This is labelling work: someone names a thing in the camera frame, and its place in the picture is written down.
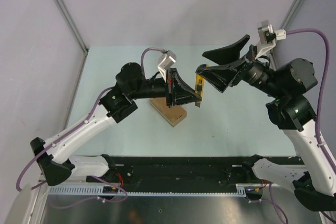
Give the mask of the yellow utility knife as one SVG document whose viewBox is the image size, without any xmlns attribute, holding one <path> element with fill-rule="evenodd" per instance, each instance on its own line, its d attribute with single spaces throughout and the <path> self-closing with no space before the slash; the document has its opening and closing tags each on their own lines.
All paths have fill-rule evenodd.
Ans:
<svg viewBox="0 0 336 224">
<path fill-rule="evenodd" d="M 202 64 L 199 67 L 208 67 L 207 64 Z M 195 80 L 195 92 L 203 98 L 203 92 L 204 92 L 204 85 L 205 85 L 205 79 L 201 77 L 200 75 L 196 74 L 196 80 Z M 195 102 L 195 106 L 198 108 L 201 107 L 202 101 Z"/>
</svg>

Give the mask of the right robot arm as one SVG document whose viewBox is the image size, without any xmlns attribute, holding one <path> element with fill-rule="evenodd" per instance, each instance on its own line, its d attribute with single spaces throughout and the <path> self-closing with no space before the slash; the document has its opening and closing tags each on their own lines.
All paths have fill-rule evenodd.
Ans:
<svg viewBox="0 0 336 224">
<path fill-rule="evenodd" d="M 248 41 L 245 35 L 234 44 L 204 52 L 203 57 L 213 65 L 199 66 L 196 73 L 220 92 L 244 81 L 272 97 L 266 104 L 268 117 L 290 139 L 306 170 L 290 169 L 254 155 L 245 162 L 243 179 L 275 183 L 294 193 L 311 211 L 335 211 L 335 159 L 317 129 L 317 114 L 305 97 L 317 84 L 313 64 L 296 58 L 272 70 L 257 46 L 251 45 L 245 55 L 240 55 Z"/>
</svg>

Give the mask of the brown cardboard express box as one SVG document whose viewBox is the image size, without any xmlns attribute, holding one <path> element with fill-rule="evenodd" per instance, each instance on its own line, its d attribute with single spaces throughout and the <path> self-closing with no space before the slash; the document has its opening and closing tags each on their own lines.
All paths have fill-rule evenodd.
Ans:
<svg viewBox="0 0 336 224">
<path fill-rule="evenodd" d="M 151 98 L 149 103 L 171 127 L 177 126 L 187 117 L 187 111 L 183 107 L 167 106 L 166 98 Z"/>
</svg>

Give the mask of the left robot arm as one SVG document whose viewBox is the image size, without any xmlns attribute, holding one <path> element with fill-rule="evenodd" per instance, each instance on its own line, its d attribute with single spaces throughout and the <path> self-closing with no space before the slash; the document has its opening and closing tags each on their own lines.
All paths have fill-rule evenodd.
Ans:
<svg viewBox="0 0 336 224">
<path fill-rule="evenodd" d="M 169 107 L 201 101 L 177 69 L 167 78 L 146 79 L 138 63 L 125 64 L 116 75 L 116 84 L 103 90 L 86 117 L 55 136 L 30 143 L 36 162 L 49 186 L 73 177 L 99 177 L 105 182 L 115 178 L 116 165 L 109 155 L 76 156 L 74 152 L 98 133 L 124 120 L 138 107 L 136 99 L 165 98 Z"/>
</svg>

